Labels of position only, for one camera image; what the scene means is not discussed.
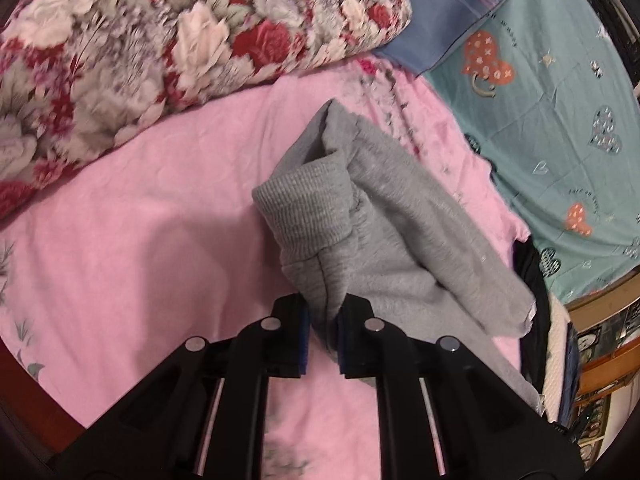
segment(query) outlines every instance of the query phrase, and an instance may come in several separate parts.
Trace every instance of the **pink blanket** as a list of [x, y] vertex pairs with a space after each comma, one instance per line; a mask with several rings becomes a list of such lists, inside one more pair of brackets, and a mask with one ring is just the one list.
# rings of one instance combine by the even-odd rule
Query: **pink blanket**
[[[370, 56], [210, 102], [85, 168], [2, 233], [0, 335], [81, 424], [188, 336], [232, 337], [291, 292], [251, 190], [330, 98], [414, 153], [510, 264], [527, 228], [423, 78]], [[497, 344], [518, 366], [517, 341]], [[370, 386], [342, 378], [315, 338], [308, 375], [272, 384], [267, 472], [379, 478]]]

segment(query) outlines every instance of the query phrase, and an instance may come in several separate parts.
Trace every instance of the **orange heart print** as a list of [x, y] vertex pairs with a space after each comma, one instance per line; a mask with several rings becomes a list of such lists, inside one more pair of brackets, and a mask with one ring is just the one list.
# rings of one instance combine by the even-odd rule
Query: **orange heart print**
[[575, 231], [579, 235], [589, 237], [593, 233], [593, 228], [585, 220], [586, 212], [584, 206], [580, 203], [575, 203], [566, 212], [564, 227], [568, 231]]
[[500, 59], [498, 43], [486, 30], [479, 30], [466, 41], [462, 73], [477, 73], [494, 85], [507, 85], [516, 77], [513, 67]]

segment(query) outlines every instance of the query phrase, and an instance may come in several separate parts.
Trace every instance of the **gray sweatshirt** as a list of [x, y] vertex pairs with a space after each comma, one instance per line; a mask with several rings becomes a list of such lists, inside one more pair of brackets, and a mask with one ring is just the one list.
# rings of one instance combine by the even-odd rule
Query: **gray sweatshirt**
[[356, 294], [410, 337], [457, 337], [542, 411], [533, 386], [491, 340], [529, 331], [532, 295], [396, 140], [330, 101], [253, 196], [284, 274], [331, 349], [332, 322], [345, 294]]

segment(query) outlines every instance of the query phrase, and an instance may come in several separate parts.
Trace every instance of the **green fabric with heart print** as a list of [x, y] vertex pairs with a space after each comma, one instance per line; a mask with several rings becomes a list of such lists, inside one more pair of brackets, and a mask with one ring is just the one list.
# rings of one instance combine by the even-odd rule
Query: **green fabric with heart print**
[[640, 110], [586, 0], [507, 0], [425, 77], [569, 302], [640, 260]]

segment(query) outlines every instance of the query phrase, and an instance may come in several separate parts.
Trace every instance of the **floral pillow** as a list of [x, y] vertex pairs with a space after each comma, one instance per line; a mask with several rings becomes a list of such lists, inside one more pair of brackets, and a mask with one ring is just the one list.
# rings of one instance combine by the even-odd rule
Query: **floral pillow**
[[165, 114], [383, 44], [408, 0], [21, 0], [0, 36], [0, 218]]

